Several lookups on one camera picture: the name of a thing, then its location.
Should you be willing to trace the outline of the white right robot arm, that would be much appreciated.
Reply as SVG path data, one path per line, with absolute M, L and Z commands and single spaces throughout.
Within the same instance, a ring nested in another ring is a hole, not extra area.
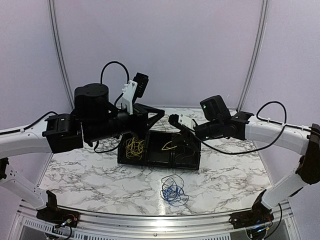
M 258 224 L 267 216 L 267 209 L 274 208 L 281 201 L 294 196 L 307 185 L 320 181 L 320 126 L 299 126 L 261 118 L 257 114 L 239 111 L 231 115 L 223 99 L 217 95 L 201 103 L 206 122 L 196 122 L 182 114 L 169 116 L 169 123 L 191 133 L 199 142 L 234 138 L 266 143 L 263 149 L 278 146 L 299 154 L 298 167 L 284 176 L 271 188 L 264 190 L 248 212 L 247 219 Z

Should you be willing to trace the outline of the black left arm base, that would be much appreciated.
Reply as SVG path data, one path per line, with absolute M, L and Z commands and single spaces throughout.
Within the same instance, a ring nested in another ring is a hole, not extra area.
M 69 226 L 76 228 L 79 222 L 80 213 L 58 207 L 57 197 L 54 193 L 46 191 L 47 200 L 45 206 L 37 210 L 36 217 L 40 220 L 56 224 L 58 228 Z

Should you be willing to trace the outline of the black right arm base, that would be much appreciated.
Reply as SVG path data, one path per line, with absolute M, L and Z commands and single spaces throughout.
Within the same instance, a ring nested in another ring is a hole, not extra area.
M 262 196 L 266 191 L 265 189 L 258 195 L 250 210 L 238 211 L 230 215 L 228 221 L 234 229 L 256 226 L 274 220 L 272 210 L 262 204 Z

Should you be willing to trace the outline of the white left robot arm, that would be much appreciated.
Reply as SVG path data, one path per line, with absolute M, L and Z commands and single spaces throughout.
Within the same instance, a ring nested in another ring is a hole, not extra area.
M 9 157 L 32 153 L 65 153 L 84 145 L 96 149 L 99 142 L 131 134 L 142 140 L 165 114 L 161 109 L 137 103 L 149 78 L 137 73 L 128 78 L 118 100 L 109 100 L 109 88 L 102 82 L 77 87 L 71 113 L 49 111 L 35 122 L 0 133 L 0 185 L 31 204 L 53 223 L 63 219 L 54 193 L 38 188 L 21 176 L 9 163 Z

